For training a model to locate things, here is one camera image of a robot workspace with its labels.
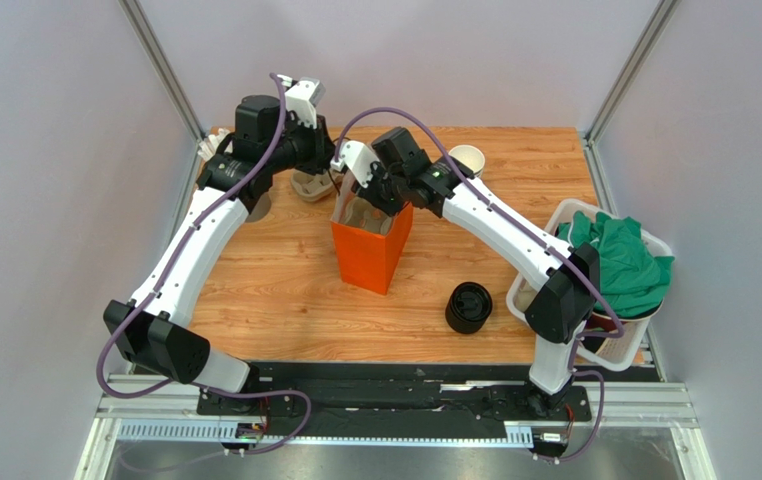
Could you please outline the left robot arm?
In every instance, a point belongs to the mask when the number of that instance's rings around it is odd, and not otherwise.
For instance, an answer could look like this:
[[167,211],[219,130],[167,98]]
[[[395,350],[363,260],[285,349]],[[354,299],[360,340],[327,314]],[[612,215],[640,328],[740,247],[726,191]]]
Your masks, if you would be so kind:
[[320,97],[251,95],[235,111],[235,129],[205,161],[184,226],[151,275],[127,301],[103,314],[112,343],[134,365],[182,384],[240,392],[251,366],[189,330],[204,283],[222,250],[264,200],[276,174],[322,173],[334,156]]

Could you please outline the pulp cup carrier tray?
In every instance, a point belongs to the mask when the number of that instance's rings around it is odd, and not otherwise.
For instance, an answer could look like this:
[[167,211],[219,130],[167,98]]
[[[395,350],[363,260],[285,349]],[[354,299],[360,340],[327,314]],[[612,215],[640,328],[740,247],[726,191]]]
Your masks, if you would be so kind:
[[387,235],[393,222],[393,217],[358,197],[346,204],[340,220],[340,223],[345,226],[378,235]]

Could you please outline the left aluminium frame post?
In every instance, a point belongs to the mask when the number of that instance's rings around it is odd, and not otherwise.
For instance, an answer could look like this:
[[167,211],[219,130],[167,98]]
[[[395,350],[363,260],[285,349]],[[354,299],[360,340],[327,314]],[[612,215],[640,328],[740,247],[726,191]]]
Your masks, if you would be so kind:
[[119,0],[118,4],[126,15],[130,26],[146,52],[157,76],[180,116],[186,130],[196,139],[205,135],[204,128],[194,111],[180,79],[174,71],[148,16],[137,0]]

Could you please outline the orange paper bag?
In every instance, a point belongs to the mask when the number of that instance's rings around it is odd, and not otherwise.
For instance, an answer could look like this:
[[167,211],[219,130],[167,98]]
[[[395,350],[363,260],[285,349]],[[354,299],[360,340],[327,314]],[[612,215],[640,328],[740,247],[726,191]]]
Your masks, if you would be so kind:
[[408,241],[414,208],[407,205],[393,217],[387,235],[372,234],[340,223],[346,204],[355,197],[342,179],[330,219],[340,277],[347,284],[385,295]]

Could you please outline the stack of black lids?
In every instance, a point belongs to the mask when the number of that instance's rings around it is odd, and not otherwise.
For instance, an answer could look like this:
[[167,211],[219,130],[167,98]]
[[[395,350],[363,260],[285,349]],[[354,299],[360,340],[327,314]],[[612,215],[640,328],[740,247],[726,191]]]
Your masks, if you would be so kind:
[[459,334],[478,332],[493,311],[493,300],[488,290],[475,282],[464,282],[455,287],[445,307],[448,326]]

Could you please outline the grey straw holder cup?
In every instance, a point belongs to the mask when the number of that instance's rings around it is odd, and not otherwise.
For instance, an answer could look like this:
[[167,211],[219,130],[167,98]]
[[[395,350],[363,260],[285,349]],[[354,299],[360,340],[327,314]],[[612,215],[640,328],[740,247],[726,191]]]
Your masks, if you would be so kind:
[[268,194],[263,195],[256,203],[256,205],[253,207],[252,210],[249,211],[248,217],[246,219],[247,223],[256,223],[263,218],[265,218],[272,206],[271,198]]

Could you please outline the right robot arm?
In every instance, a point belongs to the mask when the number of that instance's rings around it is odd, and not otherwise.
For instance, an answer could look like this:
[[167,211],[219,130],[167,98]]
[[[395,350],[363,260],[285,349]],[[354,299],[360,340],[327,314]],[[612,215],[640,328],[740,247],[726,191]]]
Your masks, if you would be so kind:
[[474,235],[517,270],[534,291],[524,309],[509,308],[536,335],[524,404],[541,418],[565,411],[577,337],[599,291],[595,248],[574,247],[537,227],[458,159],[431,159],[402,127],[369,145],[342,142],[331,165],[350,173],[357,196],[385,214],[395,216],[407,205],[429,210]]

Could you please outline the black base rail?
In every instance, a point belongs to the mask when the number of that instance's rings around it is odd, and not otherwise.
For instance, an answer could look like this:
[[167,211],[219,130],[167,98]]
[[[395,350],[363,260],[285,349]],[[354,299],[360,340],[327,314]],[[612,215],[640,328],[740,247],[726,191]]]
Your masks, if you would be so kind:
[[262,416],[268,433],[385,439],[498,439],[507,421],[575,424],[597,408],[576,381],[563,412],[537,417],[525,406],[526,364],[342,363],[259,361],[248,392],[268,400],[237,400],[197,392],[194,413]]

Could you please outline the dark red cloth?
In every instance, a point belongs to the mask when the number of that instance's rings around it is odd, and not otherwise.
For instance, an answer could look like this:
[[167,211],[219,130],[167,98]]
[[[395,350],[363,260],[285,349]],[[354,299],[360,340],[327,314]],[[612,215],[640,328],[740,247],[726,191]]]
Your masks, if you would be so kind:
[[[630,323],[636,323],[643,320],[648,320],[656,312],[657,312],[657,309],[652,309],[636,316],[631,316],[627,318],[620,317],[619,320],[622,325],[628,325]],[[585,329],[612,332],[612,331],[615,331],[617,327],[615,326],[615,323],[612,320],[612,318],[609,317],[606,313],[599,313],[597,311],[594,311],[591,314],[591,316],[588,318],[588,320],[586,321]]]

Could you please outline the aluminium frame post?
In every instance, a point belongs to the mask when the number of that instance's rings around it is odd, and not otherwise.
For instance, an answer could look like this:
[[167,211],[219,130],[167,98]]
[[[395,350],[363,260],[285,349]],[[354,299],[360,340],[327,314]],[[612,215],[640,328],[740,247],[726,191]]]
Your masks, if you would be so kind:
[[119,0],[118,4],[126,15],[130,26],[146,52],[157,76],[180,116],[186,130],[196,139],[205,135],[204,128],[194,111],[180,79],[174,71],[148,16],[137,0]]
[[636,40],[620,73],[615,79],[605,100],[599,108],[585,139],[594,145],[604,134],[623,98],[628,93],[642,66],[649,57],[656,43],[681,4],[680,0],[660,0],[657,2],[649,20]]

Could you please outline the right aluminium frame post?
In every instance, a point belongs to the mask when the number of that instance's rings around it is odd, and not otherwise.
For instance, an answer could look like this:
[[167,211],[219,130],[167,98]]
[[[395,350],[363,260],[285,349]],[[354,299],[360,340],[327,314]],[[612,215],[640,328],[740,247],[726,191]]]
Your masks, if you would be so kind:
[[585,139],[594,145],[604,134],[623,98],[628,93],[642,66],[649,57],[656,43],[681,4],[680,0],[660,0],[657,2],[649,20],[636,40],[620,73],[615,79],[605,100],[599,108]]

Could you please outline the stack of paper cups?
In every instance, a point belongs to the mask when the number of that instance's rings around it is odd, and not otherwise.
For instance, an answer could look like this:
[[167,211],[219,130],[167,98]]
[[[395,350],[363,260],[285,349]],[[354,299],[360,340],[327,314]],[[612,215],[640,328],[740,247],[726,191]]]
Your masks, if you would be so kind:
[[466,166],[476,177],[480,178],[486,165],[484,153],[477,147],[468,144],[457,145],[448,151],[449,155]]

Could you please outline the green cloth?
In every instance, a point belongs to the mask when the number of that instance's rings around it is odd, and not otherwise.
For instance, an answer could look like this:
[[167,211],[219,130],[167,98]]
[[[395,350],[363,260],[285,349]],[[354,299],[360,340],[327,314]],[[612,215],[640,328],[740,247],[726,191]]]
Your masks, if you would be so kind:
[[579,247],[588,243],[600,256],[600,292],[618,317],[635,319],[663,302],[672,282],[672,255],[650,252],[641,224],[631,217],[598,212],[593,218],[578,210],[558,225],[556,236]]

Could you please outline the aluminium front frame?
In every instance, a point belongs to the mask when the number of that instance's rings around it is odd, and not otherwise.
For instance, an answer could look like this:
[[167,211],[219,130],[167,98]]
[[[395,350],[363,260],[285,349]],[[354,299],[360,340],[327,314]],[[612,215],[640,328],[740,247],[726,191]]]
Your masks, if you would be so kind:
[[527,401],[533,344],[425,342],[347,333],[323,355],[266,329],[217,345],[253,362],[258,400],[110,378],[142,398],[99,403],[78,479],[713,479],[686,386],[652,356],[621,373],[590,364],[560,407]]

